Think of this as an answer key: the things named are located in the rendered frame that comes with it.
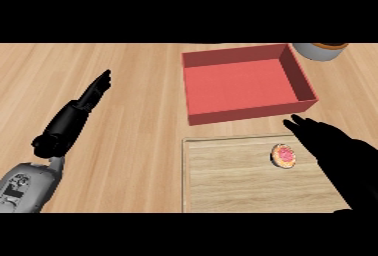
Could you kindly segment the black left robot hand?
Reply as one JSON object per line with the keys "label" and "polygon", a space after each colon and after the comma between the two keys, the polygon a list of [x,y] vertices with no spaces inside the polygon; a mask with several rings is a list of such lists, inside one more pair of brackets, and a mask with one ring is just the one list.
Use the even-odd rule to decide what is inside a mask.
{"label": "black left robot hand", "polygon": [[33,154],[39,158],[61,157],[69,151],[92,108],[110,87],[106,70],[88,85],[76,100],[70,100],[52,117],[42,134],[32,140]]}

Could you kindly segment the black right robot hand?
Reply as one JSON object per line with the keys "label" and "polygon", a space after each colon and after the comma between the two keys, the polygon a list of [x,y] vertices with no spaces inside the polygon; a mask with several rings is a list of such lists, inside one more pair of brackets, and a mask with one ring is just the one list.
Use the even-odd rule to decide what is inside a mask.
{"label": "black right robot hand", "polygon": [[318,167],[349,206],[337,213],[378,214],[378,149],[336,127],[290,115],[283,126],[314,156]]}

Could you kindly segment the pink frosted cupcake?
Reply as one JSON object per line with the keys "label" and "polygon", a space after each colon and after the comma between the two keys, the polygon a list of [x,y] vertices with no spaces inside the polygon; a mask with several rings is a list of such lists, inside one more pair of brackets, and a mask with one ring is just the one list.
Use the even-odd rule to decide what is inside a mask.
{"label": "pink frosted cupcake", "polygon": [[286,144],[275,144],[269,152],[269,161],[274,166],[289,169],[295,165],[295,153]]}

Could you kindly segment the pale wooden tray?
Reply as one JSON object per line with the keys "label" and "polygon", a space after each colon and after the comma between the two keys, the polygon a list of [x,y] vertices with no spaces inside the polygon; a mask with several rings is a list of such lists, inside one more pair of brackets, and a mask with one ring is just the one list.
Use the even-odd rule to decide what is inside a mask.
{"label": "pale wooden tray", "polygon": [[[269,152],[278,143],[295,153],[296,161],[289,169],[269,161]],[[184,212],[330,213],[346,207],[293,135],[181,141]]]}

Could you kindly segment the red cardboard box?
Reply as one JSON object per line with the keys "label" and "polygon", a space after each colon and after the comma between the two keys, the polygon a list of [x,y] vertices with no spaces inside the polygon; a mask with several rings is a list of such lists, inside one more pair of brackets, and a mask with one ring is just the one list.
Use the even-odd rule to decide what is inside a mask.
{"label": "red cardboard box", "polygon": [[318,101],[286,44],[187,52],[181,64],[191,125],[299,113]]}

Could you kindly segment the grey round pot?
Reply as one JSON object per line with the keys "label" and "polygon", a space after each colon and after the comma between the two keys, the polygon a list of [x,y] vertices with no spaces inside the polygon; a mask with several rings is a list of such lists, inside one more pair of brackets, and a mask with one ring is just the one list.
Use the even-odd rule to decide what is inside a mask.
{"label": "grey round pot", "polygon": [[346,48],[346,43],[293,43],[296,52],[309,60],[330,61]]}

